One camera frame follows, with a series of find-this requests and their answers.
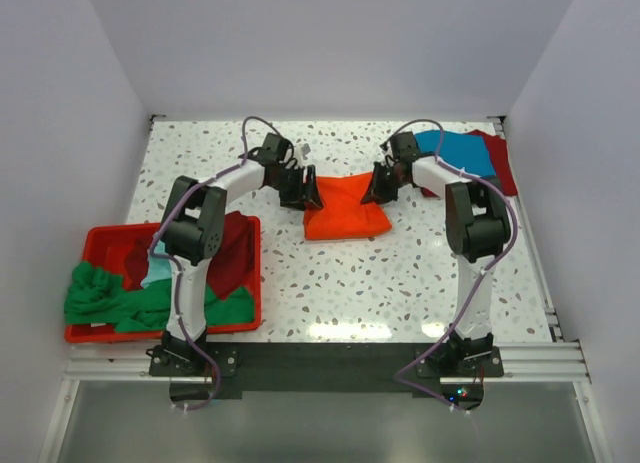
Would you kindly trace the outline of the orange t shirt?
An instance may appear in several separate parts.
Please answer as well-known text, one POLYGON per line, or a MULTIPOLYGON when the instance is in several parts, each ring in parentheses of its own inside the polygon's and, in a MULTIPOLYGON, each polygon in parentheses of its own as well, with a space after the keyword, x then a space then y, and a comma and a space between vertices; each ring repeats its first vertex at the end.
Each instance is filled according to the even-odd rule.
POLYGON ((365 239, 389 232, 392 224, 384 210, 376 203, 361 203, 371 179, 371 173, 318 177, 317 187, 324 207, 305 211, 305 238, 311 241, 365 239))

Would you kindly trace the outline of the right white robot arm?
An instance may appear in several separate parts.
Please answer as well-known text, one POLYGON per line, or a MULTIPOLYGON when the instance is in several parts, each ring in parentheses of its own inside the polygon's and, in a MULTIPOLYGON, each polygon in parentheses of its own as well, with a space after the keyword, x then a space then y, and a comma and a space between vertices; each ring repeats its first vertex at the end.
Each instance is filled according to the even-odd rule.
POLYGON ((423 152, 412 132, 397 132, 382 145, 385 160, 376 162, 364 203, 384 204, 399 189, 427 189, 445 203, 445 233, 457 259, 458 295, 453 322, 444 340, 423 360, 435 371, 454 372, 491 356, 493 273, 515 243, 513 208, 495 177, 483 178, 445 162, 438 151, 423 152))

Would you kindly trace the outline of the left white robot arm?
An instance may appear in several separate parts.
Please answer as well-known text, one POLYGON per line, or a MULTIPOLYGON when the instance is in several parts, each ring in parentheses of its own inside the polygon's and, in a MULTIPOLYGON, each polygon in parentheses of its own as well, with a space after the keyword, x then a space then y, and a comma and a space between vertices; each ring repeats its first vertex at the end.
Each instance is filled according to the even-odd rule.
POLYGON ((240 157, 218 177, 197 180, 178 177, 171 188, 161 226, 154 237, 163 242, 155 258, 171 268, 171 303, 161 344, 153 349, 152 368, 200 375, 215 365, 206 350, 205 290, 209 264, 218 253, 226 207, 241 196, 269 187, 282 207, 320 210, 315 167, 300 167, 294 145, 278 133, 240 157))

